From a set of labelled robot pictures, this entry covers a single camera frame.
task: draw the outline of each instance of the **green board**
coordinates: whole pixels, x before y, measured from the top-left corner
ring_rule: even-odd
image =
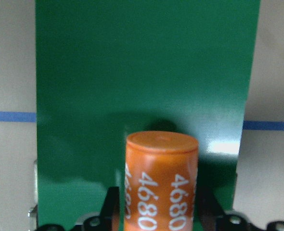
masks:
[[[141,130],[196,137],[198,184],[230,209],[258,9],[36,1],[39,224],[69,229],[108,187],[123,195],[125,138]]]

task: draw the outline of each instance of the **blue tape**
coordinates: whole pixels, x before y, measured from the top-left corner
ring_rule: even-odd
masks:
[[[0,122],[36,123],[36,113],[34,112],[0,112]]]
[[[284,131],[284,122],[244,121],[243,130]]]

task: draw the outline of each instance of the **battery cell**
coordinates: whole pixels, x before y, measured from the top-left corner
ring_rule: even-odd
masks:
[[[191,231],[198,141],[166,131],[130,134],[126,144],[125,231]]]

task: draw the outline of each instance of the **orange battery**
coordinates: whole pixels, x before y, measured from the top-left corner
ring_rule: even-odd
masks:
[[[166,131],[130,134],[124,231],[191,231],[198,141]]]

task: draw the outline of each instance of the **blue stripe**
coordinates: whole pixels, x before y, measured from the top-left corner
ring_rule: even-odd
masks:
[[[284,131],[284,122],[244,121],[243,130]]]
[[[0,112],[0,122],[36,122],[34,112]]]

